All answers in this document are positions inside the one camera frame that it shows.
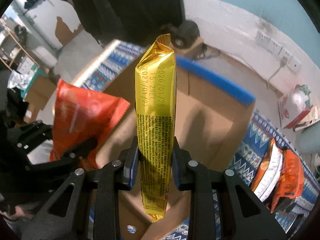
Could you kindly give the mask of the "red snack bag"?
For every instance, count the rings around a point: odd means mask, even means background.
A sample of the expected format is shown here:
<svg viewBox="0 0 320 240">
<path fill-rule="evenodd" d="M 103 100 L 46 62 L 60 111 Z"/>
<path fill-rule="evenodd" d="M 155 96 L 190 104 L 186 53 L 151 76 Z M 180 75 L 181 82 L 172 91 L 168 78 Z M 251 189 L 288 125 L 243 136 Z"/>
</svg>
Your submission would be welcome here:
<svg viewBox="0 0 320 240">
<path fill-rule="evenodd" d="M 60 79 L 55 100 L 50 161 L 60 160 L 73 146 L 95 138 L 98 142 L 96 148 L 80 161 L 80 166 L 87 171 L 97 169 L 95 159 L 99 148 L 129 106 L 130 103 L 124 98 L 75 87 Z"/>
</svg>

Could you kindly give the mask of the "gold snack packet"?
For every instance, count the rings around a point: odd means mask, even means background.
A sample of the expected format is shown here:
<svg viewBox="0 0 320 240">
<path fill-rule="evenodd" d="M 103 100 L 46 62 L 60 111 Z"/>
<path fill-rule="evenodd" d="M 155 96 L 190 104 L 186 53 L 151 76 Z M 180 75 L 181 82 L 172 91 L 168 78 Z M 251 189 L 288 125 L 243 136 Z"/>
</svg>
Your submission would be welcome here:
<svg viewBox="0 0 320 240">
<path fill-rule="evenodd" d="M 170 187 L 176 116 L 176 57 L 161 35 L 135 67 L 135 109 L 141 192 L 152 222 L 164 218 Z"/>
</svg>

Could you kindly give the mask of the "orange white snack bag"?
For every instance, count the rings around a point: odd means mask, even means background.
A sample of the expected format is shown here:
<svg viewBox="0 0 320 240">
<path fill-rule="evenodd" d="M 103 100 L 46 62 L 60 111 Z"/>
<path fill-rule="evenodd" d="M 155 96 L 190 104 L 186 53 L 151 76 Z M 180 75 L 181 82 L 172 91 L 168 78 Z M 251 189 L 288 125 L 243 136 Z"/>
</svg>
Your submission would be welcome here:
<svg viewBox="0 0 320 240">
<path fill-rule="evenodd" d="M 251 190 L 261 202 L 264 202 L 275 188 L 280 178 L 282 165 L 283 153 L 273 138 L 251 184 Z"/>
</svg>

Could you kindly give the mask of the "orange chip bag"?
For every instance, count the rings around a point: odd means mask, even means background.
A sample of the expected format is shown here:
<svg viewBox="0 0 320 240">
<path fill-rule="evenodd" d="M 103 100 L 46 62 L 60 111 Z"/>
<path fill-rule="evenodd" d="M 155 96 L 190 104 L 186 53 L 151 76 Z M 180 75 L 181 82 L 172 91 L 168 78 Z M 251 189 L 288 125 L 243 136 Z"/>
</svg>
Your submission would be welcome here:
<svg viewBox="0 0 320 240">
<path fill-rule="evenodd" d="M 289 149 L 283 152 L 283 157 L 280 178 L 272 198 L 271 213 L 287 206 L 289 199 L 301 196 L 304 189 L 304 171 L 300 157 Z"/>
</svg>

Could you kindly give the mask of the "blue-edged cardboard box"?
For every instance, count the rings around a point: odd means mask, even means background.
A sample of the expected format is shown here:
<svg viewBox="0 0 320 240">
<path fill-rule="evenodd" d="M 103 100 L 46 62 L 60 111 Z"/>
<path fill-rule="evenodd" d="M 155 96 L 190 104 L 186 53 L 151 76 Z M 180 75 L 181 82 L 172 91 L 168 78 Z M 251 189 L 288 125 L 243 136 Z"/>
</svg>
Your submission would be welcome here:
<svg viewBox="0 0 320 240">
<path fill-rule="evenodd" d="M 172 169 L 165 217 L 152 222 L 144 210 L 139 168 L 132 190 L 120 190 L 121 151 L 137 135 L 135 68 L 127 67 L 105 88 L 109 95 L 130 104 L 120 124 L 97 157 L 102 176 L 95 206 L 94 239 L 160 239 L 186 218 L 191 220 L 189 239 L 215 239 L 212 191 L 217 191 L 223 239 L 248 239 L 239 197 L 248 188 L 226 169 L 242 141 L 255 99 L 241 87 L 193 61 L 177 59 L 175 137 L 189 152 L 191 190 L 178 191 Z"/>
</svg>

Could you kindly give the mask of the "blue patterned tablecloth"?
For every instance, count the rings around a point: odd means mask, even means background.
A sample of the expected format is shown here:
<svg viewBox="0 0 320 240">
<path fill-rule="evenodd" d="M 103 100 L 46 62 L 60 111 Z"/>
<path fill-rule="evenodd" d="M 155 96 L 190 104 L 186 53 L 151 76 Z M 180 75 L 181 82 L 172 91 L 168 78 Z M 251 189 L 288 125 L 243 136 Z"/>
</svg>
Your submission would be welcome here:
<svg viewBox="0 0 320 240">
<path fill-rule="evenodd" d="M 115 80 L 127 67 L 134 66 L 135 68 L 145 53 L 146 52 L 142 49 L 134 45 L 126 44 L 121 41 L 114 41 L 91 63 L 88 67 L 88 71 L 92 73 L 100 66 L 103 66 L 108 71 L 108 77 L 111 82 Z M 228 176 L 237 176 L 248 188 L 246 193 L 239 197 L 242 202 L 240 206 L 241 213 L 245 218 L 245 231 L 249 234 L 248 239 L 288 239 L 288 234 L 276 220 L 275 215 L 272 214 L 265 204 L 258 199 L 249 186 L 263 159 L 263 156 L 267 152 L 268 145 L 273 138 L 276 140 L 276 144 L 282 152 L 285 149 L 292 149 L 292 145 L 287 141 L 287 139 L 276 128 L 274 128 L 267 119 L 260 116 L 253 108 L 246 133 L 226 169 L 226 174 Z M 102 176 L 101 168 L 97 170 L 95 174 L 97 178 L 95 181 L 95 186 L 97 188 L 96 206 L 98 198 L 98 184 L 99 179 Z M 212 197 L 214 210 L 216 212 L 215 238 L 223 239 L 221 217 L 218 214 L 219 201 L 216 190 L 212 191 Z M 186 239 L 189 239 L 188 235 L 191 232 L 190 218 L 183 220 L 165 236 L 181 236 L 183 232 L 186 233 Z"/>
</svg>

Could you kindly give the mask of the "brown floor cardboard box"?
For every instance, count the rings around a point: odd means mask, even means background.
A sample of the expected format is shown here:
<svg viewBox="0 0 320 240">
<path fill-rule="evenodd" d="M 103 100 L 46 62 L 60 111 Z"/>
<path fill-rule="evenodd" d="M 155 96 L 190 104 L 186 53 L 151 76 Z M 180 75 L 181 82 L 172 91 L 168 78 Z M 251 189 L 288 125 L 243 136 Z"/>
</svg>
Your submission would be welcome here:
<svg viewBox="0 0 320 240">
<path fill-rule="evenodd" d="M 26 123 L 34 122 L 39 112 L 46 107 L 55 90 L 56 85 L 48 77 L 38 75 L 32 79 L 24 97 L 29 105 L 23 121 Z"/>
</svg>

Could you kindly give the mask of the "small cardboard box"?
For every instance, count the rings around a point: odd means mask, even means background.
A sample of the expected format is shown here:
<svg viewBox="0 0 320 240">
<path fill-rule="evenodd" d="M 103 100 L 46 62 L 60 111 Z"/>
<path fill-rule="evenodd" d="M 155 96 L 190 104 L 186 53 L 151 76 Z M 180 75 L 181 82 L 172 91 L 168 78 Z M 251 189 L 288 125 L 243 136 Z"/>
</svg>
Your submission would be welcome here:
<svg viewBox="0 0 320 240">
<path fill-rule="evenodd" d="M 175 54 L 177 54 L 179 56 L 194 60 L 195 58 L 197 58 L 200 55 L 200 53 L 202 51 L 203 43 L 204 43 L 204 39 L 198 37 L 197 40 L 195 41 L 195 43 L 190 48 L 179 49 L 179 48 L 174 47 L 174 52 L 175 52 Z"/>
</svg>

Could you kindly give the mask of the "red white shopping bag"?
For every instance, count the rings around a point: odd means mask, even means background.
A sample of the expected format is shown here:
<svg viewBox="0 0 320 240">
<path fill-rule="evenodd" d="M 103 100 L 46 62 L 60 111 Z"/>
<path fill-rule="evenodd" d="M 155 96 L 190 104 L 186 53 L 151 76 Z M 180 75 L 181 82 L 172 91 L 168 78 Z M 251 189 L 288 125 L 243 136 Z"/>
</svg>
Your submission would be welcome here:
<svg viewBox="0 0 320 240">
<path fill-rule="evenodd" d="M 291 92 L 278 99 L 281 129 L 298 131 L 319 121 L 319 106 L 313 105 L 307 85 L 296 85 Z"/>
</svg>

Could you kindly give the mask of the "black hanging cloth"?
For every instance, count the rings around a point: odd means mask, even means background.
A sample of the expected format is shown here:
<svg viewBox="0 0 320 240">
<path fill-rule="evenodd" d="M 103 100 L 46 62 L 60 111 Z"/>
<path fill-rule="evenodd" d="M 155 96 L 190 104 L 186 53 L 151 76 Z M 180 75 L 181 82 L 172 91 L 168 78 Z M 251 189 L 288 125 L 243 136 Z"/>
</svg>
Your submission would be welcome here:
<svg viewBox="0 0 320 240">
<path fill-rule="evenodd" d="M 114 38 L 139 45 L 179 27 L 182 0 L 62 0 L 69 3 L 85 31 L 107 43 Z"/>
</svg>

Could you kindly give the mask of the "white wall socket strip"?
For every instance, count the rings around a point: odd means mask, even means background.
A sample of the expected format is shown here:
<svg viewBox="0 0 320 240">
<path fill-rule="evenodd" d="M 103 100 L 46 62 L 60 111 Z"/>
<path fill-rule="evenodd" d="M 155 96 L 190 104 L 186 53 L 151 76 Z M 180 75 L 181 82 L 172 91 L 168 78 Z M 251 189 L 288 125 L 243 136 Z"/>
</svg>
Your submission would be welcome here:
<svg viewBox="0 0 320 240">
<path fill-rule="evenodd" d="M 280 60 L 284 60 L 286 66 L 294 73 L 298 73 L 302 64 L 295 56 L 293 56 L 283 45 L 279 42 L 263 33 L 258 31 L 255 37 L 257 44 L 265 48 L 271 54 L 276 56 Z"/>
</svg>

